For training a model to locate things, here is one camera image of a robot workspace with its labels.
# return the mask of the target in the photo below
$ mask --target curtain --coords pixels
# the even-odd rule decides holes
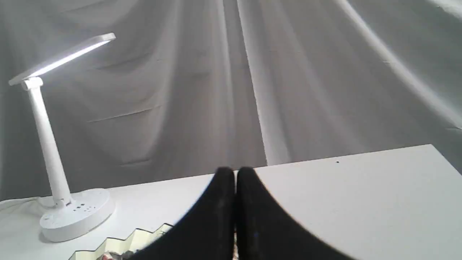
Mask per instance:
[[[73,192],[425,143],[461,171],[457,7],[0,0],[0,199],[50,194],[27,94],[7,81],[111,31],[43,76]]]

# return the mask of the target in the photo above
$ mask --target desk lamp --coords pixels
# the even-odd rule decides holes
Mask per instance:
[[[43,85],[40,75],[115,38],[114,33],[92,37],[20,73],[8,82],[10,86],[21,83],[23,89],[29,94],[55,203],[40,218],[40,226],[42,227],[43,235],[53,242],[70,240],[88,233],[112,214],[115,203],[111,200],[109,191],[105,189],[91,189],[71,195],[45,104],[43,103],[42,93],[40,92],[40,87]]]

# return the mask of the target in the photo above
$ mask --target lamp base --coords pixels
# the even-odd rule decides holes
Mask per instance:
[[[116,208],[105,189],[91,189],[72,194],[70,205],[46,212],[40,219],[43,235],[61,242],[88,233],[103,223]]]

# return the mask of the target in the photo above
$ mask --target white table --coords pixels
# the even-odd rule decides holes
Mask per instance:
[[[357,259],[462,259],[462,176],[431,145],[261,167],[279,203],[304,227]],[[5,259],[67,260],[108,236],[175,224],[211,175],[112,188],[116,212],[92,232],[61,243],[40,235],[28,202],[0,215]]]

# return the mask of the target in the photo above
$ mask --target lamp head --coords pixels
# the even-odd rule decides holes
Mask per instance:
[[[95,37],[92,37],[88,40],[85,40],[81,42],[80,44],[56,55],[53,58],[48,59],[45,62],[42,62],[38,64],[37,66],[34,66],[31,69],[28,69],[24,71],[23,73],[20,73],[16,77],[12,78],[8,83],[10,86],[16,85],[18,83],[21,83],[22,81],[28,79],[28,78],[33,78],[33,77],[38,77],[42,74],[47,73],[48,71],[57,68],[64,63],[67,63],[79,56],[82,56],[83,54],[94,50],[116,38],[114,33],[107,33],[107,34],[102,34],[98,35]]]

